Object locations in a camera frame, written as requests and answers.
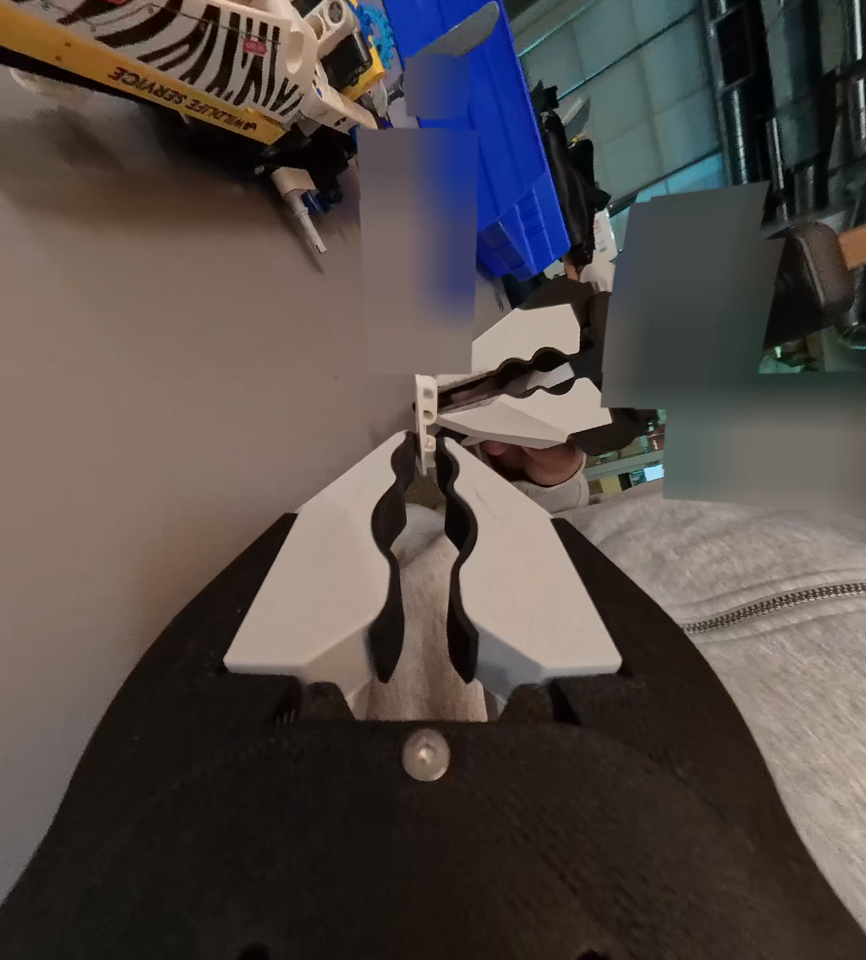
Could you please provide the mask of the blue plastic bin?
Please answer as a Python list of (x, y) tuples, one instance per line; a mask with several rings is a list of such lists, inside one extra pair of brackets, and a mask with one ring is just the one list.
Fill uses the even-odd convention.
[(429, 122), (391, 106), (395, 127), (468, 128), (478, 135), (477, 259), (496, 278), (525, 282), (568, 249), (559, 205), (510, 20), (499, 7), (490, 37), (466, 56), (470, 75), (466, 119)]

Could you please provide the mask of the person's right hand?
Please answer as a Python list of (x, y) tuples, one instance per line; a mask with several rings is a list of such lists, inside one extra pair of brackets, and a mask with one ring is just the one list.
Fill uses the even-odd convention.
[(545, 488), (569, 481), (585, 464), (583, 451), (569, 443), (531, 448), (488, 440), (480, 444), (480, 450), (491, 467), (511, 482)]

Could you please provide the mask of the partly built lego model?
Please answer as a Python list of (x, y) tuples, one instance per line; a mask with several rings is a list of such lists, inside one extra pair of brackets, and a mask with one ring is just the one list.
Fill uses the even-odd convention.
[(270, 181), (294, 218), (307, 247), (319, 255), (326, 246), (314, 218), (343, 199), (341, 176), (358, 178), (359, 122), (340, 117), (339, 97), (390, 126), (389, 107), (397, 80), (391, 80), (397, 49), (382, 2), (295, 2), (319, 43), (314, 74), (322, 108), (297, 114), (282, 138), (264, 148), (254, 174)]

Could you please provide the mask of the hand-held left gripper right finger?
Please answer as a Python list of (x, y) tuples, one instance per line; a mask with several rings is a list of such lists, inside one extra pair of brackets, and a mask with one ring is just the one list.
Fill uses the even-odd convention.
[(444, 531), (458, 556), (451, 665), (507, 702), (522, 686), (611, 675), (622, 658), (551, 515), (455, 439), (437, 441)]

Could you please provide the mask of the metal storage rack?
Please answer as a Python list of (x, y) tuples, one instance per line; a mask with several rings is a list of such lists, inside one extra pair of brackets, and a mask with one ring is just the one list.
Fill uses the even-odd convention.
[(727, 182), (763, 228), (866, 223), (866, 1), (699, 3)]

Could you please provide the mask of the grey rounded object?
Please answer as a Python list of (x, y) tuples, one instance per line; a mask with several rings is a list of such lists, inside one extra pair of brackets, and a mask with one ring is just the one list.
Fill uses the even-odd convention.
[(439, 53), (457, 58), (469, 54), (490, 38), (499, 16), (497, 2), (490, 1), (480, 6), (439, 39)]

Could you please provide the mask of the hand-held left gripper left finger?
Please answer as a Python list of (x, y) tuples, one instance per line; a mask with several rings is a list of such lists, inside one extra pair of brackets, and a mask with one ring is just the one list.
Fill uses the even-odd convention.
[(391, 546), (406, 524), (413, 434), (400, 431), (296, 514), (223, 657), (231, 673), (331, 683), (361, 706), (399, 660), (404, 613)]

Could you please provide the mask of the person's right forearm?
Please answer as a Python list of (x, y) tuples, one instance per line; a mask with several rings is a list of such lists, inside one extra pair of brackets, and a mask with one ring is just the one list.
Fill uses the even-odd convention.
[(515, 486), (551, 515), (560, 515), (590, 505), (591, 493), (584, 475), (586, 456), (578, 454), (576, 469), (557, 484), (539, 484), (527, 476)]

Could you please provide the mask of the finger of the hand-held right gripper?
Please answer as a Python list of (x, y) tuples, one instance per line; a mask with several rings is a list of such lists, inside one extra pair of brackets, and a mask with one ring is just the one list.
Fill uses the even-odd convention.
[(442, 391), (435, 425), (468, 445), (491, 441), (546, 450), (611, 426), (612, 412), (587, 376), (526, 373), (500, 385), (468, 382)]
[(440, 391), (488, 378), (507, 362), (530, 362), (543, 351), (576, 355), (581, 338), (580, 322), (569, 303), (514, 309), (472, 341), (469, 373), (440, 375)]

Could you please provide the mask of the white lego piece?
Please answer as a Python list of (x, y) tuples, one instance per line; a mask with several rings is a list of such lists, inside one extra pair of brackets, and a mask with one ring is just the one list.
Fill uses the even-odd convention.
[(415, 435), (417, 462), (421, 475), (428, 474), (437, 448), (436, 424), (439, 415), (439, 387), (435, 377), (415, 375)]

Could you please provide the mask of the person's grey hoodie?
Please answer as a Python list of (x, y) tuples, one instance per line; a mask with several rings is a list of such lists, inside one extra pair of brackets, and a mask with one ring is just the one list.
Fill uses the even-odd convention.
[(699, 646), (866, 930), (866, 517), (666, 499), (660, 481), (553, 516)]

